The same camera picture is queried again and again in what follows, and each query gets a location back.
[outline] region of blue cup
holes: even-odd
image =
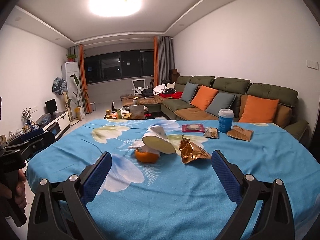
[[[231,130],[234,116],[235,114],[230,109],[221,109],[219,111],[219,132],[227,133]]]

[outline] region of window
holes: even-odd
[[[153,50],[128,50],[84,58],[87,84],[101,81],[152,76]]]

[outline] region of cookie package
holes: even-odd
[[[207,127],[203,134],[203,137],[211,139],[219,139],[218,129],[214,127]]]
[[[199,123],[183,124],[181,127],[182,132],[204,132],[204,126]]]
[[[233,128],[227,132],[227,135],[230,137],[248,142],[250,142],[252,134],[252,130],[247,130],[237,125],[234,125]]]
[[[196,159],[211,159],[211,155],[204,149],[191,142],[189,139],[181,138],[179,150],[181,151],[181,161],[187,164]]]

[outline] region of orange curtain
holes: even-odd
[[[157,86],[158,85],[158,42],[157,42],[157,37],[154,37],[154,41],[153,41],[153,46],[154,46],[154,68],[155,68],[155,82],[154,85]]]
[[[82,87],[83,91],[87,92],[88,88],[87,88],[87,82],[85,80],[83,46],[82,46],[82,44],[78,45],[78,49],[79,49],[78,60],[79,60],[81,87]],[[88,93],[82,93],[82,98],[83,98],[84,112],[86,114],[91,113],[92,109],[91,109]]]

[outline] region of blue bedsheet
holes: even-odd
[[[210,160],[181,162],[181,125],[218,121],[95,120],[86,123],[37,154],[28,165],[28,182],[35,192],[43,178],[64,181],[95,163],[102,152],[112,155],[112,168],[94,201],[92,217],[109,240],[214,239],[236,204],[228,199]],[[155,164],[139,163],[127,147],[152,125],[162,125],[176,154],[161,154]],[[238,124],[254,131],[250,142],[219,133],[184,133],[210,154],[219,149],[230,163],[258,180],[284,181],[292,206],[296,235],[303,235],[320,212],[320,165],[296,139],[273,124]],[[259,214],[261,201],[243,235],[246,239]]]

